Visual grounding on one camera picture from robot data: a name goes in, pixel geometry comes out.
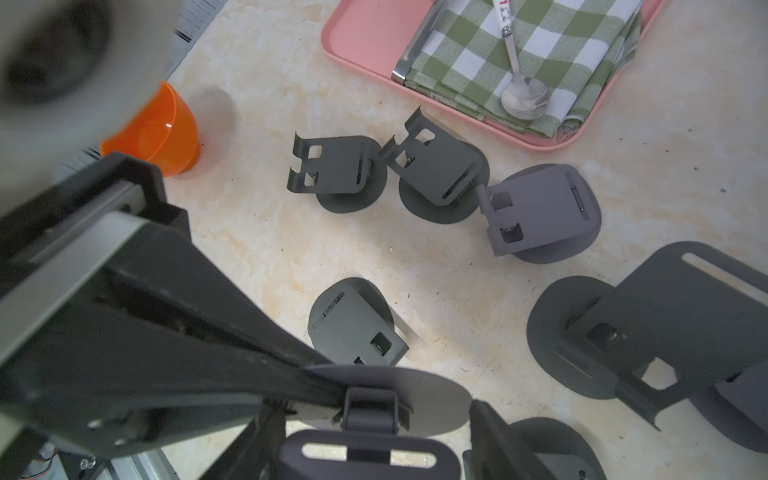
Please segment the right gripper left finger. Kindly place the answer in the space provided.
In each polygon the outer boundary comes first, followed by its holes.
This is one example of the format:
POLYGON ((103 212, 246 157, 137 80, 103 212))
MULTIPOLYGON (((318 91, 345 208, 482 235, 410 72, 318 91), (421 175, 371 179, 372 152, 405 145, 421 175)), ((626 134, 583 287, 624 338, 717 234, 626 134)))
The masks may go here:
POLYGON ((266 404, 200 479, 276 479, 285 439, 285 406, 266 404))

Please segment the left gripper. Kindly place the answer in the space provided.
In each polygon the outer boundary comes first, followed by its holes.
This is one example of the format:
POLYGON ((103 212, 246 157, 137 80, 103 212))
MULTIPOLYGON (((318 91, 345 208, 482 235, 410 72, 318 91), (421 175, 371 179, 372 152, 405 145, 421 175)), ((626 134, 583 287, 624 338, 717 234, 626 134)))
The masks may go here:
POLYGON ((2 411, 106 458, 249 421, 266 404, 337 412, 344 388, 306 371, 328 359, 190 239, 160 170, 125 153, 4 215, 2 411), (79 294, 86 302, 66 306, 79 294))

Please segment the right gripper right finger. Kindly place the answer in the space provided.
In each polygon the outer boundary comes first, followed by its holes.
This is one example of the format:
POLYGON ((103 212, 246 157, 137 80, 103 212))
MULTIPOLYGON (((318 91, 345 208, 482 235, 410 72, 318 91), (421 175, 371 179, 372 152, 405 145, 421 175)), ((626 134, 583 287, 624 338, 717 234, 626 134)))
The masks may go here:
POLYGON ((489 403, 473 400, 469 419, 475 479, 555 479, 489 403))

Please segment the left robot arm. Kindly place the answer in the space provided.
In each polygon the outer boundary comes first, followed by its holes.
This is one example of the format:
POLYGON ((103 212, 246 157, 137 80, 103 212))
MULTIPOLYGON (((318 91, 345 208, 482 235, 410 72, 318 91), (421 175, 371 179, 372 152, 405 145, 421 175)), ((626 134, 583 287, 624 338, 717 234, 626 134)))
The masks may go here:
POLYGON ((330 439, 345 390, 193 245, 158 168, 112 154, 36 190, 157 91, 177 8, 1 5, 1 411, 102 458, 236 425, 272 456, 330 439))

